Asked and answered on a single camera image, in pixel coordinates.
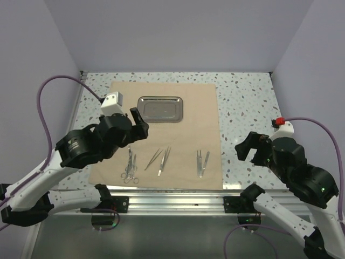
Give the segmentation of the steel tweezers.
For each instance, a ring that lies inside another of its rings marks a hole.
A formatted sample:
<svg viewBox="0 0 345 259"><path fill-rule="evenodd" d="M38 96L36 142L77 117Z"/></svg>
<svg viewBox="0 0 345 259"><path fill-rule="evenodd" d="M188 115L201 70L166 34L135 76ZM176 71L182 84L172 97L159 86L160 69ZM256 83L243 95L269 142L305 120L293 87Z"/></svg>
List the steel tweezers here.
<svg viewBox="0 0 345 259"><path fill-rule="evenodd" d="M168 156L170 154L170 151L171 151L171 146L168 146L168 148L166 149L165 151L165 155L164 155L164 165L166 164L167 162L167 159L168 159Z"/></svg>
<svg viewBox="0 0 345 259"><path fill-rule="evenodd" d="M163 155L162 160L161 160L161 163L160 163L160 167L159 167L157 176L160 176L162 171L163 171L163 169L164 169L165 161L166 161L166 158L167 158L167 152L168 151L165 150L164 155Z"/></svg>
<svg viewBox="0 0 345 259"><path fill-rule="evenodd" d="M162 150L158 149L155 154L153 155L153 157L150 159L150 161L148 162L146 168L144 169L145 171L148 169L148 167L158 158L158 156L161 154Z"/></svg>

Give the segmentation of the steel surgical scissors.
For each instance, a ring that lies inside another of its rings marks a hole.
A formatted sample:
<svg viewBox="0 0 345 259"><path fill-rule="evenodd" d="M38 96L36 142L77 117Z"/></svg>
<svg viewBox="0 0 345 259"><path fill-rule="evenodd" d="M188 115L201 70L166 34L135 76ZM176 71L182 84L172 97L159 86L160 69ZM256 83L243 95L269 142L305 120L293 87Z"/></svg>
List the steel surgical scissors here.
<svg viewBox="0 0 345 259"><path fill-rule="evenodd" d="M129 155L129 160L128 160L128 165L126 168L129 168L132 172L135 172L137 170L136 166L136 156L134 155L131 145L128 146L128 155Z"/></svg>

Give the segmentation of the steel ring-handled clamp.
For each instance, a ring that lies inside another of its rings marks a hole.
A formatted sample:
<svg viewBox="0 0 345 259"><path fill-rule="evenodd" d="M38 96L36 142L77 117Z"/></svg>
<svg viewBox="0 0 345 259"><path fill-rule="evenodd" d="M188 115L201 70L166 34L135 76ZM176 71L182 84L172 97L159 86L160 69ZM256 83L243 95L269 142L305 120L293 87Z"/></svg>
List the steel ring-handled clamp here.
<svg viewBox="0 0 345 259"><path fill-rule="evenodd" d="M124 180L131 180L134 178L134 173L129 168L125 168L125 171L121 174L121 178Z"/></svg>

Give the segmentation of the steel scalpel handle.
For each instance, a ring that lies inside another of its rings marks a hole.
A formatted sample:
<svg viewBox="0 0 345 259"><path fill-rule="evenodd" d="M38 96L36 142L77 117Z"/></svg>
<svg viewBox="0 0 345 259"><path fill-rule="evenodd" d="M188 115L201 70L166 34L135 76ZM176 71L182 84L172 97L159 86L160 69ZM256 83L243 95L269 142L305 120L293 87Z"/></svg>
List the steel scalpel handle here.
<svg viewBox="0 0 345 259"><path fill-rule="evenodd" d="M196 163L197 163L197 176L200 176L200 159L199 159L199 150L196 151Z"/></svg>
<svg viewBox="0 0 345 259"><path fill-rule="evenodd" d="M206 169L206 166L207 166L207 163L208 163L209 156L210 156L210 152L207 151L206 157L205 157L205 160L204 160L204 163L203 163L203 165L202 165L202 172L201 172L202 175L203 175L204 172L205 172L205 169Z"/></svg>
<svg viewBox="0 0 345 259"><path fill-rule="evenodd" d="M199 154L198 154L198 163L199 163L199 171L198 171L198 176L199 178L202 178L203 176L203 163L202 163L202 151L199 150Z"/></svg>

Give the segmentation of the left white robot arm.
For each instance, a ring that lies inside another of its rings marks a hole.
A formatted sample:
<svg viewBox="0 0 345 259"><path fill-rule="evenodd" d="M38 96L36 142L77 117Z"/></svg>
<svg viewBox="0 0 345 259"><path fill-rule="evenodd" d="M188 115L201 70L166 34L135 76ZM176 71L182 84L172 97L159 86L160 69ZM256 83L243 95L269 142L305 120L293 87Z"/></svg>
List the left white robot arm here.
<svg viewBox="0 0 345 259"><path fill-rule="evenodd" d="M110 212L114 201L106 185L66 192L52 188L86 166L110 159L119 148L146 139L149 125L136 107L130 112L131 119L121 113L101 115L98 124L71 130L37 169L17 183L2 184L2 222L28 227L67 210Z"/></svg>

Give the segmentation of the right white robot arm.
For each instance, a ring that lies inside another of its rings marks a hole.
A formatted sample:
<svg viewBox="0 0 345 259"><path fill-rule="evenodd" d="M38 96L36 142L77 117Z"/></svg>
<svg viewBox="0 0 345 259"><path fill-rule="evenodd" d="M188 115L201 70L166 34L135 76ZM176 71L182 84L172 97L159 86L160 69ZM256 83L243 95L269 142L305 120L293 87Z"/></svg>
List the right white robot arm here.
<svg viewBox="0 0 345 259"><path fill-rule="evenodd" d="M256 149L251 162L270 169L307 206L313 222L295 215L254 183L240 194L242 209L268 216L303 246L308 258L344 258L344 233L337 207L340 190L333 176L309 164L305 149L291 137L271 140L250 132L235 146L238 159L244 161L251 149Z"/></svg>

